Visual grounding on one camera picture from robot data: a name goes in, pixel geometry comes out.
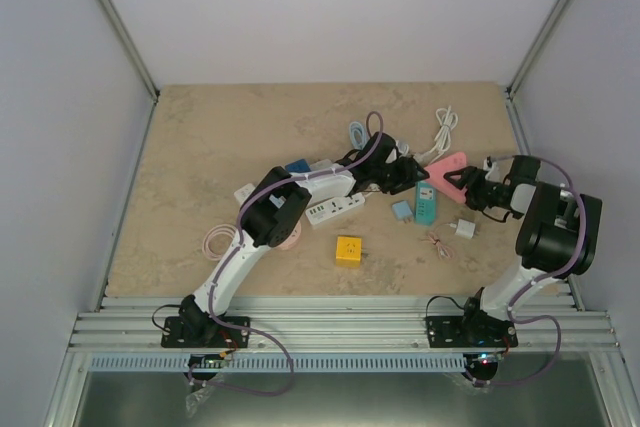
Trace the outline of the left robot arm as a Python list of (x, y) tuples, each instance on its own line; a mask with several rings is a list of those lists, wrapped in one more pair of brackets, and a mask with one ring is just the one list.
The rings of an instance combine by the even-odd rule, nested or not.
[(182, 300), (178, 315), (185, 335), (197, 346), (216, 340), (217, 319), (226, 313), (240, 284), (261, 257), (290, 237), (309, 205), (351, 197), (373, 184), (396, 195), (428, 178), (425, 168), (381, 131), (363, 149), (351, 150), (324, 169), (290, 173), (281, 166), (272, 168), (241, 205), (236, 233), (213, 272)]

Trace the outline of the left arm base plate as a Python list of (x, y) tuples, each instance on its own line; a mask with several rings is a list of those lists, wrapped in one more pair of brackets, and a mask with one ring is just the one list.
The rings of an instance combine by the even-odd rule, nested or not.
[(213, 322), (211, 319), (205, 324), (204, 330), (197, 333), (178, 316), (167, 317), (164, 323), (160, 345), (162, 348), (219, 348), (235, 350), (246, 348), (249, 343), (247, 327), (248, 317), (229, 317), (227, 321), (240, 326), (240, 330), (228, 329)]

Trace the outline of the white cube socket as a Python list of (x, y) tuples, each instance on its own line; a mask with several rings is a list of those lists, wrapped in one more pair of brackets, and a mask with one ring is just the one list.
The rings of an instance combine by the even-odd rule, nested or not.
[(256, 189), (253, 183), (248, 183), (234, 192), (234, 198), (240, 206), (242, 206)]

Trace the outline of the aluminium rail frame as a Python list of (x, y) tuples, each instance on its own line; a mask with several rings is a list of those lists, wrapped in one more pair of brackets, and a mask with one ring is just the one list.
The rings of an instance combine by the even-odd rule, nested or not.
[[(109, 297), (79, 313), (72, 329), (53, 398), (46, 415), (48, 426), (72, 426), (79, 418), (90, 364), (113, 352), (137, 359), (163, 357), (173, 364), (184, 349), (164, 350), (151, 317), (165, 318), (177, 310), (171, 297)], [(361, 353), (411, 357), (446, 357), (455, 348), (432, 349), (423, 317), (451, 315), (455, 304), (432, 296), (240, 296), (232, 300), (233, 315), (248, 316), (253, 327), (276, 337), (291, 353), (327, 357)], [(518, 353), (551, 351), (556, 319), (562, 331), (564, 354), (585, 353), (604, 405), (614, 426), (636, 426), (639, 403), (625, 358), (606, 312), (588, 311), (567, 283), (543, 290), (521, 306), (516, 316)]]

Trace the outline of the pink round power strip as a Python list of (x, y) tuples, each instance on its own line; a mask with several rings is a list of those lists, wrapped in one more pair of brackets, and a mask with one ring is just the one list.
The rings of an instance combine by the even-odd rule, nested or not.
[(301, 223), (298, 222), (292, 230), (291, 234), (281, 244), (276, 246), (276, 249), (286, 251), (293, 248), (300, 240), (301, 230)]

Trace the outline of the dark blue cube socket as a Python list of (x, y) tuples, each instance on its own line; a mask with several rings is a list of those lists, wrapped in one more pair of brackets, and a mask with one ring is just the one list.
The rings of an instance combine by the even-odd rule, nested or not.
[(309, 163), (305, 159), (298, 159), (285, 165), (285, 170), (290, 174), (304, 174), (311, 171)]

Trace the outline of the teal power strip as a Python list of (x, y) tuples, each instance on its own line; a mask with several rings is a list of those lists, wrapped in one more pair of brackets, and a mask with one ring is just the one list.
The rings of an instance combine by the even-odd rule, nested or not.
[(436, 189), (425, 181), (419, 181), (415, 193), (415, 223), (431, 226), (436, 220)]

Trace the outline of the yellow cube socket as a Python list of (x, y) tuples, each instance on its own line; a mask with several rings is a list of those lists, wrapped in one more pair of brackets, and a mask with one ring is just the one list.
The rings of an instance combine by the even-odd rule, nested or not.
[(340, 235), (336, 240), (335, 264), (344, 268), (359, 268), (363, 258), (360, 237)]

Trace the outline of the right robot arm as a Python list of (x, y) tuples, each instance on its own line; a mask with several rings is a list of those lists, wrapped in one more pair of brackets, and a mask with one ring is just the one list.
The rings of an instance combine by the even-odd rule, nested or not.
[(591, 266), (597, 245), (602, 201), (578, 194), (571, 181), (558, 186), (538, 179), (542, 160), (515, 155), (500, 182), (489, 178), (497, 162), (487, 159), (444, 174), (448, 184), (465, 192), (465, 204), (484, 214), (501, 208), (519, 220), (516, 260), (493, 284), (467, 299), (458, 323), (471, 346), (504, 345), (515, 336), (515, 314), (543, 288)]

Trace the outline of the small blue charger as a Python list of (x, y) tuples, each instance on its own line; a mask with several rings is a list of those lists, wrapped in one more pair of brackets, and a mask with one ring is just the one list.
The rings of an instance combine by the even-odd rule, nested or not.
[(411, 223), (414, 221), (414, 213), (410, 204), (406, 201), (396, 202), (392, 205), (392, 212), (398, 221)]

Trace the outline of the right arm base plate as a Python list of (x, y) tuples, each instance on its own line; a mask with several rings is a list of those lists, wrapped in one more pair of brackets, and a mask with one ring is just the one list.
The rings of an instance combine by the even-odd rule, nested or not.
[(431, 348), (513, 348), (519, 345), (514, 324), (492, 317), (427, 316)]

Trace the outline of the white charger block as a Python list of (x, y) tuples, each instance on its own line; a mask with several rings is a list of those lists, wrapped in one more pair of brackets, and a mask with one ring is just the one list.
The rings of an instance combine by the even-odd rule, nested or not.
[(323, 159), (320, 161), (317, 161), (315, 163), (312, 163), (309, 165), (310, 170), (312, 172), (316, 172), (316, 171), (320, 171), (320, 170), (325, 170), (325, 169), (329, 169), (333, 166), (334, 162), (329, 160), (329, 159)]

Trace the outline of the white power strip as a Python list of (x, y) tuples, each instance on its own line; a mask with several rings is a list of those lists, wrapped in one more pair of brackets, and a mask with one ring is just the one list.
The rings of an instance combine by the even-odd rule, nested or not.
[(318, 227), (354, 211), (363, 206), (365, 201), (366, 198), (362, 193), (347, 197), (334, 197), (307, 208), (305, 216), (312, 227)]

